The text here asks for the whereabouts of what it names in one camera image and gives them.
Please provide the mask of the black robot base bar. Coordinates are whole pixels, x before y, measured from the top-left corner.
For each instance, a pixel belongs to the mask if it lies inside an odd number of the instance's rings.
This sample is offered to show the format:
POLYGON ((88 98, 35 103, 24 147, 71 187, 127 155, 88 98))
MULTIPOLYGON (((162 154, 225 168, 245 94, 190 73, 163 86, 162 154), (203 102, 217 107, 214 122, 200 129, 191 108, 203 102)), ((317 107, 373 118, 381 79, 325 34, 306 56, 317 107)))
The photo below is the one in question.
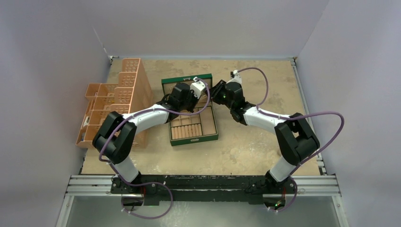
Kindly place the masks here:
POLYGON ((111 192, 123 197, 137 195, 145 206, 160 202, 247 202, 281 209, 286 196, 297 193, 292 177, 276 183, 267 175, 142 175, 133 181, 112 178, 111 192))

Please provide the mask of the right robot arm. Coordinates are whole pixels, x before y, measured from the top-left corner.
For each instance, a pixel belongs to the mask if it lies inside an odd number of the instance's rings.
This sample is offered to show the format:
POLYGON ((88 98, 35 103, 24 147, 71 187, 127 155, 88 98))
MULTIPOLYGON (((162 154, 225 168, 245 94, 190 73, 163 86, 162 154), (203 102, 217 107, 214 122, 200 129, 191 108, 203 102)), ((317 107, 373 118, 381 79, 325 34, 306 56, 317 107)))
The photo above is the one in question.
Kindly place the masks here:
POLYGON ((265 185, 270 192, 278 192, 292 171, 319 147, 320 142, 302 114, 283 115, 263 112, 246 101, 238 82, 219 81, 211 89, 211 99, 230 110, 232 118, 243 125, 255 126, 276 135, 281 158, 266 173, 265 185))

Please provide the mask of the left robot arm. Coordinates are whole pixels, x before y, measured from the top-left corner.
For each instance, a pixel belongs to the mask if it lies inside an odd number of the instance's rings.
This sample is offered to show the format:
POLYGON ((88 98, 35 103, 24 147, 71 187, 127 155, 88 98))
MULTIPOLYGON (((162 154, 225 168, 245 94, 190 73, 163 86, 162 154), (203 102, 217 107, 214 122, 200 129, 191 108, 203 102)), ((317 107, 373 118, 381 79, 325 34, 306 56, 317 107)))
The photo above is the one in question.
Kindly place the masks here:
POLYGON ((179 115, 196 115, 195 106, 203 94, 209 95, 208 85, 200 78, 191 84, 177 83, 170 94, 149 108, 128 114, 110 112, 92 145, 99 151, 99 160, 107 163, 123 180, 128 193, 136 193, 143 185, 140 172, 129 154, 135 136, 153 126, 171 122, 179 115))

